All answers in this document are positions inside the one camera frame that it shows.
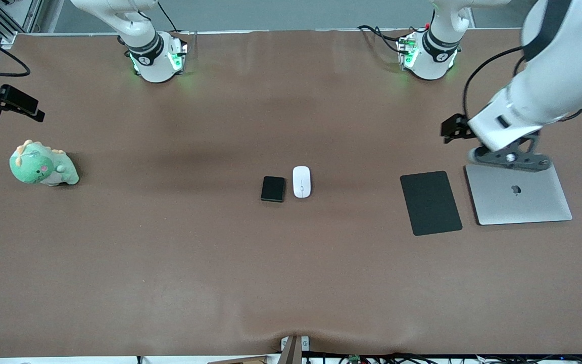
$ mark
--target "plush dinosaur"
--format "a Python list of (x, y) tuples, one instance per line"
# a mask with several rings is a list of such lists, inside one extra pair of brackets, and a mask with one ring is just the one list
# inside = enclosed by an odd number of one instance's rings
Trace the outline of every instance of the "plush dinosaur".
[(40, 142), (25, 141), (10, 156), (10, 170), (24, 184), (57, 186), (79, 181), (76, 167), (63, 150), (45, 147)]

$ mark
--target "brown tablecloth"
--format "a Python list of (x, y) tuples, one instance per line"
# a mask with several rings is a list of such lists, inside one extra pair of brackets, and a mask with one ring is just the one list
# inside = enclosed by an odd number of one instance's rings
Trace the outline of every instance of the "brown tablecloth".
[[(518, 32), (469, 32), (430, 82), (367, 34), (199, 35), (164, 84), (134, 76), (115, 37), (18, 37), (32, 74), (0, 83), (46, 120), (0, 120), (0, 356), (254, 354), (290, 333), (339, 352), (582, 353), (582, 116), (541, 143), (574, 220), (478, 226), (476, 141), (444, 145), (439, 124)], [(516, 60), (476, 78), (471, 112)], [(71, 153), (81, 182), (18, 182), (25, 139)], [(297, 165), (310, 198), (259, 200), (263, 176)], [(414, 237), (399, 177), (436, 170), (464, 228)]]

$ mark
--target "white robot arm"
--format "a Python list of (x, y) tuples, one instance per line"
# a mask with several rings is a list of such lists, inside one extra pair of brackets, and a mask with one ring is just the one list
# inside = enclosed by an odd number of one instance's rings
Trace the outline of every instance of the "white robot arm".
[(157, 32), (142, 15), (157, 0), (71, 0), (77, 8), (90, 13), (114, 28), (120, 35), (134, 68), (150, 82), (164, 82), (183, 70), (187, 45), (167, 32)]
[(444, 122), (442, 136), (446, 143), (477, 137), (484, 147), (470, 157), (479, 163), (545, 170), (547, 157), (517, 147), (526, 140), (535, 144), (543, 126), (582, 109), (582, 0), (538, 0), (521, 41), (526, 69), (475, 117), (465, 122), (466, 115), (456, 115), (457, 120)]
[(459, 42), (470, 25), (466, 8), (496, 7), (511, 0), (428, 0), (434, 6), (430, 27), (409, 34), (397, 44), (407, 51), (399, 60), (424, 80), (436, 80), (453, 66)]

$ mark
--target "cable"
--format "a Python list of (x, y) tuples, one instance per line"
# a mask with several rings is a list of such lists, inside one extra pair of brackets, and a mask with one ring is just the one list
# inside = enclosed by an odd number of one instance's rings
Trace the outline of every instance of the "cable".
[(568, 121), (568, 120), (572, 120), (573, 118), (576, 118), (577, 116), (579, 116), (580, 114), (582, 114), (582, 109), (580, 109), (579, 111), (576, 111), (575, 113), (573, 113), (572, 115), (568, 116), (568, 117), (564, 117), (561, 120), (558, 120), (559, 122), (563, 122), (563, 121)]
[(372, 27), (370, 27), (369, 25), (361, 25), (360, 27), (358, 27), (358, 29), (360, 29), (360, 30), (363, 30), (363, 29), (370, 29), (370, 30), (372, 30), (372, 33), (374, 33), (374, 35), (377, 35), (378, 37), (381, 37), (381, 39), (383, 39), (383, 42), (385, 43), (385, 45), (386, 45), (388, 48), (390, 48), (390, 49), (392, 49), (393, 51), (395, 51), (396, 53), (400, 53), (400, 54), (402, 54), (402, 55), (407, 55), (407, 54), (408, 54), (408, 52), (407, 52), (407, 51), (400, 51), (400, 50), (398, 50), (398, 49), (394, 48), (394, 47), (392, 46), (392, 44), (388, 43), (388, 40), (390, 40), (390, 41), (397, 41), (397, 40), (398, 40), (398, 38), (388, 37), (387, 35), (385, 35), (385, 34), (383, 34), (383, 33), (381, 32), (381, 29), (379, 29), (379, 27), (376, 27), (376, 28), (372, 29)]
[(500, 52), (497, 55), (494, 55), (493, 57), (485, 60), (481, 65), (479, 65), (478, 68), (475, 69), (475, 71), (473, 71), (473, 73), (471, 73), (471, 76), (469, 76), (468, 80), (466, 81), (466, 85), (464, 85), (464, 93), (462, 93), (462, 108), (464, 109), (464, 116), (466, 116), (466, 118), (469, 118), (468, 108), (466, 107), (466, 97), (468, 95), (468, 86), (471, 85), (471, 81), (476, 76), (476, 74), (478, 74), (480, 71), (482, 71), (482, 69), (485, 68), (487, 66), (487, 64), (490, 64), (494, 60), (496, 60), (500, 57), (506, 56), (506, 55), (510, 55), (511, 53), (521, 51), (521, 50), (522, 50), (522, 46), (518, 46), (516, 48), (511, 48), (511, 49), (508, 49), (507, 51)]
[(178, 30), (178, 28), (176, 28), (176, 26), (174, 25), (174, 22), (172, 21), (172, 19), (170, 19), (170, 17), (168, 15), (168, 13), (166, 12), (166, 10), (163, 9), (163, 5), (161, 5), (160, 2), (159, 2), (159, 8), (163, 12), (163, 15), (166, 16), (166, 18), (168, 18), (168, 21), (170, 22), (170, 25), (172, 25), (172, 31), (173, 32), (180, 32), (180, 30)]
[(437, 364), (437, 362), (432, 361), (430, 359), (426, 359), (422, 355), (407, 354), (407, 353), (396, 353), (396, 354), (393, 354), (393, 355), (398, 356), (398, 357), (403, 357), (405, 360), (410, 361), (410, 362), (417, 362), (416, 360), (420, 360), (420, 361), (425, 361), (428, 364)]
[(3, 52), (5, 55), (9, 56), (10, 58), (12, 58), (15, 62), (17, 62), (19, 65), (21, 65), (21, 67), (24, 67), (24, 69), (25, 69), (25, 71), (21, 72), (21, 73), (0, 72), (0, 76), (2, 76), (2, 77), (24, 77), (24, 76), (30, 75), (30, 68), (28, 68), (28, 66), (24, 62), (21, 62), (21, 60), (19, 60), (19, 58), (17, 58), (15, 55), (10, 53), (9, 51), (3, 49), (2, 47), (0, 47), (0, 51)]
[(543, 361), (543, 360), (547, 360), (547, 359), (551, 359), (552, 357), (554, 357), (553, 355), (547, 355), (545, 357), (541, 357), (540, 359), (536, 359), (536, 360), (531, 360), (529, 362), (533, 362), (535, 364), (538, 364), (539, 362)]
[(526, 58), (524, 56), (522, 56), (518, 60), (518, 63), (515, 64), (515, 67), (513, 67), (513, 77), (515, 77), (515, 75), (518, 74), (518, 69), (520, 69), (520, 65), (522, 64), (522, 62), (524, 62), (525, 59)]
[[(432, 10), (432, 18), (430, 18), (430, 23), (428, 23), (428, 26), (432, 25), (432, 21), (434, 21), (434, 9)], [(414, 27), (408, 27), (408, 29), (412, 30), (413, 32), (417, 32), (417, 33), (425, 33), (428, 31), (428, 27), (423, 27), (423, 28), (414, 28)]]
[(147, 19), (149, 21), (152, 21), (152, 18), (150, 18), (149, 16), (146, 16), (145, 13), (143, 13), (142, 11), (138, 10), (138, 14), (140, 16), (143, 16), (143, 18), (145, 18), (145, 19)]
[(383, 38), (390, 40), (390, 41), (398, 41), (401, 38), (401, 37), (394, 38), (394, 37), (390, 37), (388, 35), (385, 35), (385, 34), (381, 33), (381, 30), (377, 30), (377, 29), (379, 29), (378, 27), (372, 28), (369, 25), (361, 25), (360, 27), (358, 27), (358, 29), (360, 29), (360, 30), (367, 29), (370, 32), (374, 33), (376, 36), (383, 37)]

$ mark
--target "laptop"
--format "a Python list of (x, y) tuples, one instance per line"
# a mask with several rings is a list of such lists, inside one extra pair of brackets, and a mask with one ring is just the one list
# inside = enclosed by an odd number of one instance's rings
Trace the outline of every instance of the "laptop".
[(572, 219), (553, 164), (541, 172), (469, 164), (466, 178), (480, 225)]

